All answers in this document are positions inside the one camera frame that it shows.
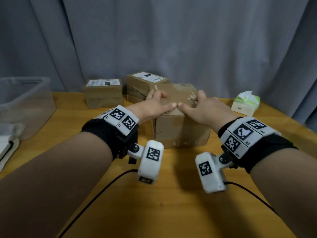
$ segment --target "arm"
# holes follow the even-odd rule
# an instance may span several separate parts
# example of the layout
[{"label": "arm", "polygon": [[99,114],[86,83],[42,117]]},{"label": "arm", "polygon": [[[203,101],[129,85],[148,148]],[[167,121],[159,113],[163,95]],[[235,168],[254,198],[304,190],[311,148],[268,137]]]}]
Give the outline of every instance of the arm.
[{"label": "arm", "polygon": [[[160,105],[165,92],[153,90],[147,100],[127,107],[139,124],[176,107]],[[108,170],[109,146],[81,132],[35,157],[0,180],[2,237],[55,237]]]},{"label": "arm", "polygon": [[[238,115],[217,98],[197,94],[196,108],[179,103],[179,109],[216,133]],[[298,237],[317,237],[317,160],[296,149],[282,149],[270,154],[251,172],[260,192]]]}]

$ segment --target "black cable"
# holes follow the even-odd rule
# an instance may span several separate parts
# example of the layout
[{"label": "black cable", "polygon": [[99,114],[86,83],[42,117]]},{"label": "black cable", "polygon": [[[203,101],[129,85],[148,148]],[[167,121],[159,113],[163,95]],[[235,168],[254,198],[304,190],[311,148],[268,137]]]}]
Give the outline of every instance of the black cable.
[{"label": "black cable", "polygon": [[231,182],[231,181],[225,181],[224,184],[225,184],[225,185],[236,185],[236,186],[238,186],[238,187],[244,189],[246,192],[249,192],[251,195],[253,195],[254,197],[256,197],[259,201],[261,201],[263,204],[265,204],[271,211],[273,211],[275,214],[277,214],[277,213],[275,212],[275,210],[274,210],[267,202],[265,202],[264,200],[262,200],[262,199],[261,199],[259,196],[257,196],[255,193],[253,193],[252,191],[250,191],[250,190],[248,190],[247,188],[243,187],[242,185],[237,184],[237,183],[234,183],[234,182]]},{"label": "black cable", "polygon": [[58,236],[58,238],[61,238],[63,235],[65,235],[65,233],[69,230],[69,228],[71,228],[71,226],[75,223],[76,220],[78,220],[78,218],[85,212],[85,210],[88,209],[88,207],[107,189],[109,188],[110,185],[112,185],[114,182],[116,182],[120,177],[124,176],[127,173],[130,172],[137,172],[137,169],[130,169],[124,173],[122,173],[121,175],[119,175],[117,178],[115,178],[113,181],[111,181],[105,188],[103,188],[86,206],[85,208],[82,209],[82,211],[72,220],[72,222],[69,223],[69,225],[65,228],[65,230],[63,230],[63,232]]}]

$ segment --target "plastic container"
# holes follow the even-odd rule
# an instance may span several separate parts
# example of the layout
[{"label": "plastic container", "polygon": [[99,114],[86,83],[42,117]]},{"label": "plastic container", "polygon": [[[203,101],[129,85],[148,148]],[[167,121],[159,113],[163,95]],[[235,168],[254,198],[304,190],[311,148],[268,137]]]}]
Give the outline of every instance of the plastic container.
[{"label": "plastic container", "polygon": [[50,78],[0,78],[0,135],[28,139],[55,110]]}]

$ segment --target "hand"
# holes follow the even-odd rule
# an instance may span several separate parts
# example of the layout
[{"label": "hand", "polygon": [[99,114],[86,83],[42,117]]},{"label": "hand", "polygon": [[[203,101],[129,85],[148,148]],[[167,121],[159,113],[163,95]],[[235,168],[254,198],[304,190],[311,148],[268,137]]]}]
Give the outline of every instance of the hand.
[{"label": "hand", "polygon": [[207,99],[203,90],[198,91],[196,99],[198,100],[196,108],[190,108],[184,103],[179,103],[178,108],[196,122],[209,126],[216,133],[226,123],[239,117],[218,98]]},{"label": "hand", "polygon": [[154,91],[152,89],[145,101],[132,104],[126,108],[137,116],[139,119],[138,124],[141,124],[147,120],[156,119],[177,106],[176,103],[160,104],[161,97],[167,97],[166,92],[160,90]]}]

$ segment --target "person's left hand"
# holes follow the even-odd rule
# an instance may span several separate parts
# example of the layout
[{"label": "person's left hand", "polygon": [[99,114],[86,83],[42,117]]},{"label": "person's left hand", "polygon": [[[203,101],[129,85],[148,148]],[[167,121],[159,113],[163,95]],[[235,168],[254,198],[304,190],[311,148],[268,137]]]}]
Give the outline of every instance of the person's left hand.
[{"label": "person's left hand", "polygon": [[154,91],[152,89],[145,101],[132,104],[126,107],[126,109],[132,111],[132,113],[137,116],[139,119],[138,124],[147,120],[156,119],[177,106],[176,103],[169,103],[166,105],[160,104],[161,97],[167,97],[166,92],[160,90]]}]

